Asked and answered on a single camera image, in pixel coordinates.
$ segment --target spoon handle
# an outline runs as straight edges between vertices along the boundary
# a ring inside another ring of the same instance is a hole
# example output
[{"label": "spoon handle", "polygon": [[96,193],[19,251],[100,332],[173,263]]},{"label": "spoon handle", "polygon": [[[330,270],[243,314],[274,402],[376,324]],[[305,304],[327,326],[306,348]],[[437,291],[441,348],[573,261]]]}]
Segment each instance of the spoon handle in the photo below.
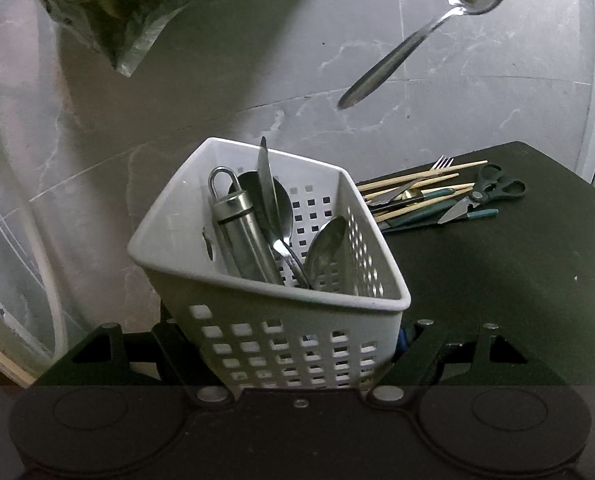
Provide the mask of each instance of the spoon handle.
[{"label": "spoon handle", "polygon": [[465,13],[464,7],[452,7],[442,17],[428,23],[417,32],[414,32],[402,43],[396,46],[389,54],[380,60],[371,70],[363,75],[357,82],[349,88],[344,94],[338,108],[344,110],[356,105],[364,99],[364,97],[373,93],[384,81],[393,75],[393,72],[406,60],[411,53],[420,46],[422,41],[426,40],[434,30],[436,30],[442,23],[446,22],[451,16],[461,16]]}]

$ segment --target pile of utensils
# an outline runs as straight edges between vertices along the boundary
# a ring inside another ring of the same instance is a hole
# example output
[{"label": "pile of utensils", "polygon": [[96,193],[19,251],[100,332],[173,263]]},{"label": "pile of utensils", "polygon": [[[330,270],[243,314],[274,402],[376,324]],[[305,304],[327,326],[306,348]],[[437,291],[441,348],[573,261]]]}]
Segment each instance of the pile of utensils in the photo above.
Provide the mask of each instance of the pile of utensils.
[{"label": "pile of utensils", "polygon": [[[218,197],[215,178],[231,177],[228,194]],[[212,212],[242,278],[285,283],[275,255],[286,263],[298,286],[313,289],[324,269],[334,261],[347,230],[344,216],[331,218],[313,238],[304,263],[292,249],[293,209],[289,194],[273,177],[266,138],[262,137],[257,171],[236,175],[219,166],[210,173]]]},{"label": "pile of utensils", "polygon": [[[422,189],[458,177],[457,170],[476,166],[480,166],[476,182]],[[495,217],[498,209],[474,209],[494,200],[521,198],[526,192],[522,181],[507,176],[496,164],[479,160],[453,166],[453,158],[446,156],[441,156],[428,171],[387,178],[357,188],[380,231],[385,234],[449,221]],[[444,215],[439,221],[430,220],[440,213]]]}]

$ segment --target wooden chopstick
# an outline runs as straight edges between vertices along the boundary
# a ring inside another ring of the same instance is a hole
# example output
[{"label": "wooden chopstick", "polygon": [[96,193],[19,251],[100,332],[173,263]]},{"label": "wooden chopstick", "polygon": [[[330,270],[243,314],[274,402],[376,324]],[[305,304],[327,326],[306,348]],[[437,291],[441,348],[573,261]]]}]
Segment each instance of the wooden chopstick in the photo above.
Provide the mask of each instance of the wooden chopstick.
[{"label": "wooden chopstick", "polygon": [[[417,184],[413,184],[409,189],[418,189],[420,187],[424,187],[424,186],[430,186],[431,184],[437,184],[438,182],[442,182],[444,180],[449,180],[451,178],[455,178],[459,176],[459,173],[452,173],[450,175],[444,175],[444,176],[437,176],[436,178],[430,178],[428,180],[423,180],[421,182],[418,182]],[[386,193],[387,191],[392,191],[394,190],[395,187],[391,187],[389,189],[385,189],[382,191],[376,191],[375,193],[369,193],[367,195],[365,195],[364,200],[371,200],[375,197],[377,197],[378,195],[381,195],[382,193]]]},{"label": "wooden chopstick", "polygon": [[437,176],[444,173],[449,173],[450,171],[457,171],[457,170],[464,170],[465,168],[472,168],[474,166],[482,166],[482,164],[486,164],[488,160],[479,160],[478,162],[467,162],[466,164],[458,164],[457,166],[449,166],[448,168],[442,168],[440,170],[429,170],[429,171],[420,171],[420,173],[411,173],[408,175],[402,176],[395,176],[393,178],[387,178],[386,180],[380,180],[378,182],[370,182],[369,184],[363,184],[362,186],[357,186],[359,192],[363,191],[370,191],[372,189],[377,189],[378,187],[385,187],[385,186],[394,186],[395,184],[402,184],[404,182],[408,182],[410,180],[415,180],[416,178],[421,178],[423,176]]},{"label": "wooden chopstick", "polygon": [[467,187],[473,187],[474,185],[474,182],[469,182],[468,184],[453,184],[453,186],[434,187],[433,189],[422,189],[421,192],[424,195],[427,195],[429,193],[433,193],[434,191],[439,191],[440,189],[452,189],[453,191],[460,191],[462,189],[466,189]]},{"label": "wooden chopstick", "polygon": [[407,207],[403,207],[402,209],[397,209],[395,211],[391,211],[389,213],[384,213],[383,215],[377,215],[373,217],[373,220],[376,222],[383,222],[385,220],[390,220],[391,218],[396,218],[398,216],[402,216],[406,213],[410,213],[411,211],[417,211],[418,209],[422,209],[423,207],[436,204],[437,202],[443,202],[444,200],[448,200],[450,198],[455,198],[456,196],[463,195],[468,193],[472,190],[472,187],[467,187],[466,189],[462,189],[460,191],[456,191],[452,195],[448,196],[441,196],[438,198],[432,198],[431,200],[426,200],[424,202],[420,202],[417,204],[413,204]]}]

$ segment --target basket rim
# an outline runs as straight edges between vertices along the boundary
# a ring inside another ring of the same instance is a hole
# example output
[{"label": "basket rim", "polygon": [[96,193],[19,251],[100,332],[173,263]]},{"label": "basket rim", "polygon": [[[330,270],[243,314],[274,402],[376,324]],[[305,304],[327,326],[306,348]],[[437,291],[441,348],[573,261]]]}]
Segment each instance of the basket rim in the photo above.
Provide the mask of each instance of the basket rim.
[{"label": "basket rim", "polygon": [[[286,300],[301,301],[304,303],[315,302],[331,306],[344,306],[373,311],[384,310],[389,312],[402,312],[410,306],[411,295],[409,293],[408,287],[406,286],[404,278],[402,277],[402,273],[399,267],[397,266],[395,259],[393,258],[393,254],[391,254],[391,251],[388,248],[388,245],[386,244],[386,240],[384,239],[382,233],[380,232],[375,222],[369,222],[369,225],[373,231],[373,234],[375,235],[375,239],[377,240],[380,250],[382,250],[384,257],[386,258],[386,262],[389,265],[391,272],[393,273],[395,286],[397,287],[397,290],[401,295],[401,298],[398,300],[389,300],[386,298],[371,298],[370,296],[353,296],[351,294],[340,294],[338,292],[325,292],[320,290],[307,290],[305,288],[275,285],[274,283],[255,282],[254,280],[247,280],[245,278],[240,278],[238,276],[229,276],[227,274],[220,274],[217,276],[215,274],[204,274],[200,272],[186,272],[180,269],[174,269],[173,267],[168,267],[162,264],[155,264],[153,262],[148,261],[144,257],[142,251],[140,250],[143,238],[146,234],[148,234],[148,229],[153,223],[154,219],[156,218],[156,215],[159,213],[159,210],[161,209],[165,200],[169,197],[174,187],[177,186],[181,178],[181,175],[183,175],[186,172],[187,168],[193,163],[192,159],[194,153],[198,152],[201,149],[206,149],[211,144],[234,144],[237,146],[254,148],[256,150],[259,149],[258,146],[249,144],[247,142],[220,139],[219,137],[208,137],[206,140],[204,140],[204,142],[202,142],[202,144],[199,145],[197,149],[194,150],[194,152],[191,153],[191,155],[184,161],[180,168],[178,168],[174,176],[171,177],[171,179],[166,184],[162,192],[158,195],[158,198],[150,207],[142,222],[140,222],[139,227],[133,233],[131,239],[129,240],[127,251],[131,259],[135,263],[137,263],[140,267],[143,267],[144,269],[151,269],[158,272],[163,272],[165,274],[172,274],[174,276],[178,276],[179,278],[186,278],[195,282],[223,286],[231,290],[244,290],[246,292],[261,294],[263,296],[271,298],[284,298]],[[327,162],[313,160],[312,158],[306,158],[301,155],[294,155],[293,153],[282,152],[280,150],[269,151],[272,153],[281,154],[283,156],[290,156],[291,158],[295,158],[297,160],[303,160],[305,162],[309,162],[310,164],[326,166],[332,170],[338,171],[351,185],[351,189],[353,189],[356,199],[360,204],[360,207],[363,209],[364,214],[369,218],[371,217],[369,208],[362,199],[359,190],[357,190],[357,186],[353,182],[351,175],[344,168],[334,166]]]}]

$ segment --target square hole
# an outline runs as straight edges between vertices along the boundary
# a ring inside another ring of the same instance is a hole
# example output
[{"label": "square hole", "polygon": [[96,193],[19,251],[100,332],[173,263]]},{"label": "square hole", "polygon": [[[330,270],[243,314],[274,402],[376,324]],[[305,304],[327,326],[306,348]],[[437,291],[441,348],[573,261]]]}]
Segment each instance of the square hole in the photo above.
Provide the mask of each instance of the square hole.
[{"label": "square hole", "polygon": [[243,337],[247,335],[253,335],[254,330],[248,323],[235,323],[231,325],[231,332],[233,332],[233,335]]},{"label": "square hole", "polygon": [[286,350],[289,348],[289,340],[283,337],[276,337],[275,339],[271,339],[269,341],[271,346],[271,350]]},{"label": "square hole", "polygon": [[268,319],[262,321],[262,330],[265,334],[279,334],[284,332],[284,326],[281,319]]},{"label": "square hole", "polygon": [[368,352],[374,352],[375,348],[377,348],[377,343],[375,341],[369,341],[368,343],[362,343],[359,347],[359,351],[366,354]]},{"label": "square hole", "polygon": [[206,305],[191,305],[191,316],[195,319],[211,319],[213,314]]},{"label": "square hole", "polygon": [[266,359],[261,356],[249,357],[249,364],[251,366],[266,366]]},{"label": "square hole", "polygon": [[239,368],[240,362],[237,359],[222,359],[225,368]]},{"label": "square hole", "polygon": [[317,350],[311,350],[304,354],[304,361],[319,361],[321,358],[322,354]]},{"label": "square hole", "polygon": [[333,330],[331,332],[331,343],[346,343],[349,340],[346,330]]},{"label": "square hole", "polygon": [[275,360],[278,362],[278,365],[292,365],[294,362],[291,354],[276,355]]},{"label": "square hole", "polygon": [[222,337],[222,329],[218,326],[203,326],[202,333],[204,337],[208,337],[209,339]]},{"label": "square hole", "polygon": [[348,346],[337,346],[333,349],[333,357],[346,357],[349,355]]},{"label": "square hole", "polygon": [[300,345],[302,346],[317,346],[319,340],[317,334],[305,334],[300,338]]},{"label": "square hole", "polygon": [[226,343],[219,343],[213,345],[213,352],[215,352],[218,355],[227,355],[233,353],[233,351],[231,350],[231,345],[228,345]]},{"label": "square hole", "polygon": [[260,344],[257,341],[247,341],[246,343],[240,343],[240,348],[242,352],[254,354],[260,351]]}]

